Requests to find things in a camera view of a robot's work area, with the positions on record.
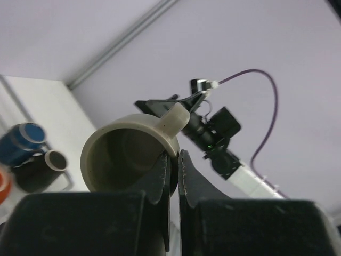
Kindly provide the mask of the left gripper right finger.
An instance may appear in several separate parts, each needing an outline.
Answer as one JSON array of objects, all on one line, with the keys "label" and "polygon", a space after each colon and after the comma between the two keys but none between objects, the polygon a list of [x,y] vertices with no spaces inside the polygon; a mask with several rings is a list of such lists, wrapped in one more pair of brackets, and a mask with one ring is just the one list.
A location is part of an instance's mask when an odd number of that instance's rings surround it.
[{"label": "left gripper right finger", "polygon": [[182,255],[340,255],[340,234],[315,202],[230,198],[186,150],[178,175]]}]

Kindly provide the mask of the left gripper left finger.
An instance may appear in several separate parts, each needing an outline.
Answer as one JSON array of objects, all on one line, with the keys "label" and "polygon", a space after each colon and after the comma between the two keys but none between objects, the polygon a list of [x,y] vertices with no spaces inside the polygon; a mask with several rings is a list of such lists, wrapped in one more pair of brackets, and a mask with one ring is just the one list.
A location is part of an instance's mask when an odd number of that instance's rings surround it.
[{"label": "left gripper left finger", "polygon": [[1,232],[1,255],[165,255],[171,160],[161,154],[127,189],[24,197]]}]

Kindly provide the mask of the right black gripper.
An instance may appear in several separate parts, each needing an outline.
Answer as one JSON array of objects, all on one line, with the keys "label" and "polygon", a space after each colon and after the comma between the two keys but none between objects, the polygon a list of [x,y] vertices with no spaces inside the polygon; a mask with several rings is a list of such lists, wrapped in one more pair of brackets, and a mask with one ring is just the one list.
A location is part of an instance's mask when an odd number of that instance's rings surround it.
[{"label": "right black gripper", "polygon": [[207,97],[208,93],[196,92],[180,100],[179,95],[174,94],[168,99],[138,100],[134,105],[144,114],[162,117],[176,103],[182,104],[189,113],[195,113]]}]

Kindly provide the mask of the grey-green small cup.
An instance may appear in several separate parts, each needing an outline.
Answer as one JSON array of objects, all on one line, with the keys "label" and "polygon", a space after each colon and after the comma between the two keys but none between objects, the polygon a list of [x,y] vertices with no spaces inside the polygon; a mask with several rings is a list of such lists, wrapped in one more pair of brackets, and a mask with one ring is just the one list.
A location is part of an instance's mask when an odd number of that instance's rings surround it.
[{"label": "grey-green small cup", "polygon": [[176,103],[161,117],[131,114],[96,130],[86,140],[80,170],[89,191],[118,191],[145,176],[162,153],[171,162],[170,187],[177,183],[180,145],[177,135],[190,113]]}]

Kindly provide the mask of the brown mug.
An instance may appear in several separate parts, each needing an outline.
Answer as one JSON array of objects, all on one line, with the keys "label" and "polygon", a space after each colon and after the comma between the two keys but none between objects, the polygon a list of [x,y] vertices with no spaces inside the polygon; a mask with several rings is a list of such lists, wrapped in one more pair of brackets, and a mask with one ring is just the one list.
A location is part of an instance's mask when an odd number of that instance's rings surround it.
[{"label": "brown mug", "polygon": [[11,168],[20,189],[27,193],[40,193],[50,186],[68,167],[66,157],[49,150],[29,161]]}]

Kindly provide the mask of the dark blue mug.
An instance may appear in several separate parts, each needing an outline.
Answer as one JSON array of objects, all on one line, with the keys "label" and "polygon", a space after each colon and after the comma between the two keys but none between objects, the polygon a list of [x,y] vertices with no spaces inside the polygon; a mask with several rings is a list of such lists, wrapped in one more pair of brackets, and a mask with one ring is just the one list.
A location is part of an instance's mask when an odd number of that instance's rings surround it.
[{"label": "dark blue mug", "polygon": [[46,143],[44,129],[34,122],[14,125],[1,137],[1,164],[19,166],[38,153]]}]

